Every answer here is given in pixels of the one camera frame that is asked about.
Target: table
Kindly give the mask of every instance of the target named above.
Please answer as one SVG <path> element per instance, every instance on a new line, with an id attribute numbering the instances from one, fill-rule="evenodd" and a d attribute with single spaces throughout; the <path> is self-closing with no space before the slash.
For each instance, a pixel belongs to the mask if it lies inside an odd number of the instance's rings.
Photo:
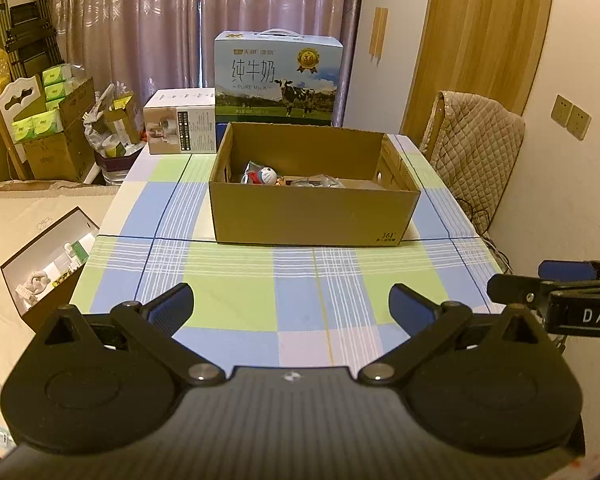
<path id="1" fill-rule="evenodd" d="M 390 138 L 422 190 L 395 248 L 218 244 L 207 184 L 215 156 L 145 148 L 107 212 L 73 303 L 104 313 L 187 282 L 194 313 L 174 338 L 227 374 L 235 365 L 348 365 L 357 374 L 409 337 L 388 311 L 394 283 L 500 312 L 486 294 L 499 272 L 489 250 L 413 143 Z"/>

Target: white box lid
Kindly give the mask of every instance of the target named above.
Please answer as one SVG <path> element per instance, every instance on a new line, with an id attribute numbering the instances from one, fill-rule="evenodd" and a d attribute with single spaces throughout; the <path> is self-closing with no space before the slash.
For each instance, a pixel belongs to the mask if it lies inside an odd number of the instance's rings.
<path id="1" fill-rule="evenodd" d="M 158 90 L 144 108 L 216 106 L 215 88 L 177 88 Z"/>

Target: white bedsheet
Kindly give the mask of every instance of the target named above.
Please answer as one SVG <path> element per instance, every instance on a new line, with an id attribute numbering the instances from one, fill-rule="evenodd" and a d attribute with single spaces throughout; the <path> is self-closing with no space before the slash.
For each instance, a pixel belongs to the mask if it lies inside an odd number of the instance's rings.
<path id="1" fill-rule="evenodd" d="M 0 192 L 0 266 L 76 206 L 101 225 L 115 192 L 116 188 L 109 187 Z M 0 272 L 0 383 L 33 335 L 18 316 Z M 1 414 L 0 426 L 5 426 Z"/>

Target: cardboard box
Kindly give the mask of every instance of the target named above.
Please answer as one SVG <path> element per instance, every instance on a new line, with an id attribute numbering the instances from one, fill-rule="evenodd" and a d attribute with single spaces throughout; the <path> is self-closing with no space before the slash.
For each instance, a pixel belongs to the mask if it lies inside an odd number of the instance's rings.
<path id="1" fill-rule="evenodd" d="M 91 253 L 98 232 L 99 227 L 77 207 L 45 229 L 0 267 L 18 314 L 34 331 L 42 326 L 57 307 L 71 303 L 71 296 L 84 267 L 80 266 L 67 279 L 53 287 L 53 281 L 60 276 L 54 260 L 65 254 L 65 244 L 76 241 L 80 242 L 87 254 Z M 30 306 L 16 289 L 37 270 L 45 270 L 51 283 L 37 295 L 39 301 Z"/>
<path id="2" fill-rule="evenodd" d="M 112 132 L 117 132 L 123 144 L 137 144 L 144 130 L 144 117 L 138 109 L 134 92 L 128 92 L 113 102 L 114 109 L 104 112 Z"/>
<path id="3" fill-rule="evenodd" d="M 144 106 L 149 152 L 215 153 L 216 90 L 158 90 Z"/>
<path id="4" fill-rule="evenodd" d="M 82 116 L 95 105 L 93 79 L 84 82 L 59 105 L 64 132 L 22 143 L 31 171 L 39 180 L 81 182 L 93 167 L 93 149 L 84 137 Z"/>
<path id="5" fill-rule="evenodd" d="M 288 34 L 216 38 L 216 122 L 331 124 L 342 44 Z"/>
<path id="6" fill-rule="evenodd" d="M 346 187 L 238 184 L 250 160 Z M 218 242 L 310 246 L 396 246 L 420 197 L 385 134 L 260 123 L 229 124 L 209 192 Z"/>

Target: open cardboard box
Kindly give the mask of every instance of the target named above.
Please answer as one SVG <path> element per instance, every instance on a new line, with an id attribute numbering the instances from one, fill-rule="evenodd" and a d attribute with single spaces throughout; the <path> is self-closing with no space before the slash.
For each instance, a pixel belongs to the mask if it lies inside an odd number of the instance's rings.
<path id="1" fill-rule="evenodd" d="M 66 243 L 77 241 L 85 252 L 90 254 L 98 231 L 99 227 L 79 207 L 76 207 L 45 229 L 0 267 L 18 314 L 34 331 L 42 326 L 45 319 L 56 308 L 71 303 L 71 296 L 84 268 L 84 265 L 80 266 L 62 283 L 53 287 L 54 280 L 60 276 L 54 260 L 64 254 Z M 51 283 L 37 295 L 39 301 L 29 306 L 16 292 L 16 288 L 25 283 L 29 275 L 37 270 L 44 270 Z"/>
<path id="2" fill-rule="evenodd" d="M 252 160 L 344 188 L 240 184 Z M 218 242 L 396 246 L 420 197 L 388 136 L 329 126 L 231 123 L 209 181 Z"/>
<path id="3" fill-rule="evenodd" d="M 109 129 L 118 133 L 123 144 L 127 139 L 128 143 L 137 144 L 144 130 L 144 117 L 139 111 L 135 92 L 123 94 L 113 104 L 113 110 L 104 112 Z"/>
<path id="4" fill-rule="evenodd" d="M 60 103 L 64 131 L 22 143 L 37 180 L 82 182 L 94 163 L 93 149 L 84 136 L 82 116 L 95 105 L 93 79 L 87 79 Z M 38 104 L 46 110 L 44 98 Z"/>

